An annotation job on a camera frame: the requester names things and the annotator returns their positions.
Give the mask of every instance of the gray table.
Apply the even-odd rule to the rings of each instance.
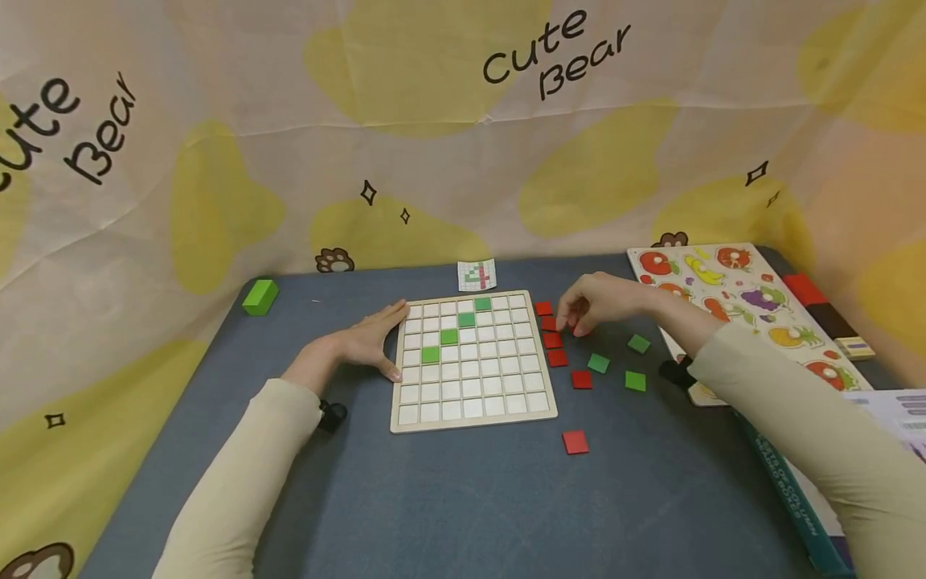
[[[781,273],[775,252],[762,254]],[[623,254],[498,262],[498,290],[555,301],[582,273],[632,278]],[[247,402],[303,344],[399,297],[457,293],[455,266],[277,278],[269,315],[231,310],[81,574],[150,576],[171,524]],[[645,357],[624,345],[653,342]],[[392,386],[342,368],[327,398],[350,409],[335,436],[296,458],[257,554],[258,578],[818,577],[729,409],[697,409],[657,376],[656,325],[608,324],[565,338],[569,368],[550,377],[559,417],[452,431],[389,433]],[[386,342],[395,352],[395,334]],[[611,357],[591,391],[569,372]],[[879,387],[899,387],[877,362]],[[622,387],[643,371],[649,391]],[[591,452],[567,456],[583,429]]]

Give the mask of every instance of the white square tile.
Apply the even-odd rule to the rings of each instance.
[[[502,373],[503,374],[517,374],[520,372],[520,366],[518,365],[518,358],[512,356],[511,358],[502,358]]]
[[[418,405],[399,407],[399,424],[414,424],[418,421]]]
[[[418,402],[418,385],[402,386],[399,390],[399,404],[412,404]]]
[[[460,359],[476,359],[479,357],[479,350],[475,344],[464,344],[460,347]]]
[[[459,332],[460,344],[469,344],[476,341],[476,328],[461,328]]]
[[[459,380],[459,377],[460,377],[459,362],[452,362],[450,364],[441,364],[441,379],[442,380]]]
[[[437,382],[441,377],[441,369],[437,364],[433,366],[422,366],[421,367],[421,381],[422,382]]]
[[[497,376],[498,375],[498,360],[495,358],[483,359],[479,361],[480,366],[482,367],[483,376]]]
[[[508,406],[508,414],[522,414],[527,412],[527,400],[523,394],[512,394],[505,396],[505,403]]]
[[[509,338],[515,337],[515,333],[511,330],[511,326],[509,324],[495,326],[495,335],[498,336],[499,340],[507,340]]]
[[[502,379],[498,376],[482,378],[482,392],[486,396],[492,396],[502,393]]]
[[[536,354],[521,356],[521,369],[525,372],[540,370],[540,360]]]
[[[544,377],[543,375],[536,371],[531,372],[530,374],[524,374],[524,389],[528,392],[531,390],[543,390],[544,389]]]
[[[421,368],[402,369],[402,384],[417,384],[421,381]]]
[[[505,400],[501,396],[485,399],[485,415],[501,416],[505,414]]]
[[[518,340],[518,351],[521,354],[534,354],[537,352],[537,345],[533,338],[520,338]]]
[[[459,346],[444,346],[441,348],[441,362],[456,362],[459,359]]]
[[[479,362],[477,360],[463,362],[461,372],[464,378],[479,378]]]
[[[406,334],[406,349],[421,347],[421,334]]]
[[[441,385],[432,382],[421,385],[421,402],[436,402],[441,399]]]
[[[463,416],[467,418],[482,418],[482,400],[480,398],[463,400]]]
[[[421,421],[437,422],[441,420],[441,405],[437,402],[421,405]]]
[[[458,421],[463,416],[463,405],[459,400],[441,403],[441,413],[446,421]]]
[[[518,353],[514,340],[503,340],[498,343],[499,356],[514,356]]]
[[[419,366],[421,363],[421,350],[406,350],[402,354],[403,366]]]
[[[498,348],[495,342],[482,342],[479,344],[479,355],[481,358],[494,358],[498,356]]]
[[[524,392],[524,382],[521,381],[520,374],[511,374],[502,378],[502,384],[505,386],[505,394]]]
[[[441,383],[441,399],[453,400],[460,397],[460,382],[451,380],[450,382]]]
[[[514,321],[529,321],[531,319],[531,314],[527,313],[526,308],[512,309],[511,319]]]
[[[531,392],[528,394],[527,409],[531,412],[550,410],[550,403],[546,401],[546,392]]]
[[[495,340],[495,329],[492,326],[482,326],[476,331],[476,337],[480,342]]]
[[[482,396],[482,388],[479,386],[479,378],[471,378],[463,381],[463,397],[472,398]]]

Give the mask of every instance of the green square tile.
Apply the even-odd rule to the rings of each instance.
[[[457,328],[441,330],[441,346],[451,346],[459,342]]]
[[[436,364],[441,361],[441,348],[438,346],[430,346],[421,349],[421,363],[422,364]]]
[[[646,350],[649,349],[649,340],[642,337],[641,335],[634,334],[631,341],[627,343],[627,346],[631,350],[635,350],[641,354],[645,354]]]
[[[637,392],[646,392],[646,375],[635,371],[627,371],[624,375],[624,387]]]
[[[592,357],[588,359],[588,367],[602,374],[607,371],[607,365],[610,363],[611,360],[597,354],[592,354]]]
[[[457,314],[457,325],[461,328],[471,328],[475,326],[476,314],[471,311],[465,314]]]

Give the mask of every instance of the green wooden block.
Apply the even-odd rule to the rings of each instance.
[[[646,374],[627,371],[624,374],[624,387],[637,392],[646,392]]]
[[[634,334],[631,341],[627,343],[627,346],[631,350],[635,350],[641,354],[645,354],[646,350],[649,349],[649,340],[642,337],[641,335]]]
[[[588,367],[602,374],[607,371],[607,365],[610,363],[611,360],[597,354],[592,354],[592,357],[588,359]]]
[[[471,328],[476,325],[476,314],[467,312],[457,315],[457,325],[461,328]]]
[[[422,364],[436,364],[441,361],[441,348],[438,346],[430,346],[421,349],[421,363]]]
[[[459,342],[459,333],[457,328],[451,330],[441,330],[441,346],[451,346]]]
[[[280,288],[273,280],[257,280],[241,306],[252,316],[266,316],[279,292]]]

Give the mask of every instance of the wooden fruit puzzle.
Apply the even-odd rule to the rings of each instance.
[[[641,283],[750,328],[833,388],[872,389],[752,244],[634,248],[627,256]],[[662,335],[672,356],[684,358],[675,340]],[[688,395],[697,406],[726,405],[701,384]]]
[[[528,292],[409,305],[395,357],[394,434],[557,416]]]

